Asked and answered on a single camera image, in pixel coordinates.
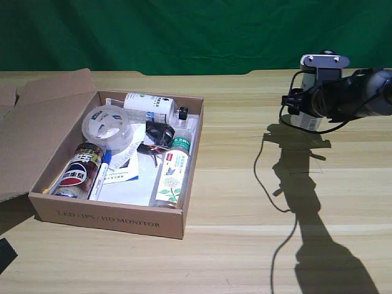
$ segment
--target wood grain surface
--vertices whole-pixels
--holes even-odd
[[[277,114],[294,72],[93,72],[98,89],[205,98],[185,237],[43,223],[14,199],[0,205],[18,253],[0,293],[392,293],[392,117],[322,136],[288,129]],[[0,86],[53,74],[0,72]],[[257,176],[295,213],[256,180],[261,145]]]

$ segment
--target tape roll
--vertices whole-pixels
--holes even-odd
[[[83,120],[81,130],[89,142],[112,154],[126,149],[134,134],[127,112],[114,105],[100,106],[90,111]]]

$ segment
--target pepsi can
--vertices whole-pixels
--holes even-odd
[[[53,193],[57,196],[88,199],[96,180],[104,151],[92,143],[82,143],[62,175],[58,188]]]

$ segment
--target plastic bottle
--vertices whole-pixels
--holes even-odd
[[[180,208],[189,173],[189,150],[192,134],[178,129],[170,150],[162,156],[162,163],[150,199],[150,206]]]
[[[178,107],[172,98],[134,92],[127,94],[124,108],[145,111],[147,121],[169,125],[186,120],[188,114],[188,108]]]

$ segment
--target cardboard box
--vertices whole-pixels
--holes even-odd
[[[29,82],[17,102],[15,88],[0,90],[0,201],[29,193],[45,222],[181,239],[202,130],[203,99],[199,97],[161,94],[200,115],[181,209],[42,194],[84,141],[81,123],[85,115],[108,97],[124,100],[125,96],[126,92],[97,91],[88,69]]]

